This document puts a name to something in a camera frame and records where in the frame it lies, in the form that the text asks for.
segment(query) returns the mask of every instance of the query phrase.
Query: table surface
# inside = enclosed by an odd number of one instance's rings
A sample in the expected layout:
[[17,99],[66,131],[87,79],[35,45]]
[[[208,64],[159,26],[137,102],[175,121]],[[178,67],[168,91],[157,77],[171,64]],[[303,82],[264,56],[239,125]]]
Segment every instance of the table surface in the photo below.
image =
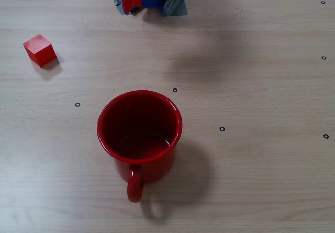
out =
[[[0,0],[1,233],[335,231],[335,0],[186,4]],[[59,58],[45,69],[23,48],[37,34]],[[174,101],[184,128],[133,204],[96,122],[137,89]]]

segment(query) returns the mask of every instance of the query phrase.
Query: red mug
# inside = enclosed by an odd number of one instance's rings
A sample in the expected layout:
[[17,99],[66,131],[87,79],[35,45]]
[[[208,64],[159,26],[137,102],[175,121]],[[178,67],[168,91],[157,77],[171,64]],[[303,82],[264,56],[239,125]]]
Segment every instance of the red mug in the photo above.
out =
[[176,105],[152,91],[124,93],[103,109],[97,124],[98,138],[128,181],[131,202],[141,200],[144,184],[168,173],[182,127]]

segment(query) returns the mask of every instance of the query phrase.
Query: mug rim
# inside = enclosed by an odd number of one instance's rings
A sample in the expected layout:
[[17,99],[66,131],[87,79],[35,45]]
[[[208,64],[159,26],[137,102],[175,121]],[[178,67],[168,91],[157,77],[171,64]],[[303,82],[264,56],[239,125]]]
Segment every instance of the mug rim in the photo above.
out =
[[[132,159],[132,158],[127,158],[124,157],[120,154],[118,154],[115,150],[113,150],[111,147],[109,147],[105,141],[105,139],[102,136],[102,121],[103,121],[103,117],[105,116],[105,114],[111,109],[111,107],[116,104],[117,102],[119,102],[121,99],[125,98],[125,97],[129,97],[131,95],[141,95],[141,94],[145,94],[145,95],[150,95],[153,96],[155,98],[159,98],[160,100],[164,101],[167,106],[170,106],[172,108],[172,110],[176,113],[176,133],[173,137],[172,142],[170,143],[170,145],[161,153],[150,157],[150,158],[145,158],[145,159]],[[122,162],[126,162],[129,164],[145,164],[148,162],[153,162],[158,160],[159,158],[165,156],[166,154],[168,154],[169,152],[171,152],[173,150],[173,148],[176,146],[176,144],[178,143],[180,136],[182,134],[182,129],[183,129],[183,122],[182,122],[182,116],[177,108],[177,106],[166,96],[154,92],[154,91],[149,91],[149,90],[135,90],[135,91],[130,91],[127,93],[123,93],[117,97],[115,97],[114,99],[112,99],[102,110],[102,112],[99,115],[99,119],[98,119],[98,123],[97,123],[97,134],[98,134],[98,138],[99,138],[99,142],[101,144],[101,146],[105,149],[105,151],[112,156],[113,158],[115,158],[116,160],[122,161]]]

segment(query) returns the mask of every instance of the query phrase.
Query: wood grain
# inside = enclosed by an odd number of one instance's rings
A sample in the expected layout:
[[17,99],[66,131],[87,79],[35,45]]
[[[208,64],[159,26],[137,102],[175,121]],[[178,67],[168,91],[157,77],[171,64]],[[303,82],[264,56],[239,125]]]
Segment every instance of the wood grain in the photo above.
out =
[[[186,4],[166,18],[0,0],[1,233],[335,232],[335,0]],[[30,61],[36,34],[58,63]],[[174,168],[141,204],[96,136],[108,101],[136,89],[184,121]]]

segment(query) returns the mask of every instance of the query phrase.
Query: red cube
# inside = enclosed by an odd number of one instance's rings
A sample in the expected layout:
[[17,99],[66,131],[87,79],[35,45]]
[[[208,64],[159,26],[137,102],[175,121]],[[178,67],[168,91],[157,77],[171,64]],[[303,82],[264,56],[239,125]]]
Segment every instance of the red cube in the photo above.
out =
[[39,67],[43,67],[57,58],[51,43],[41,34],[25,42],[23,46],[32,61],[38,64]]

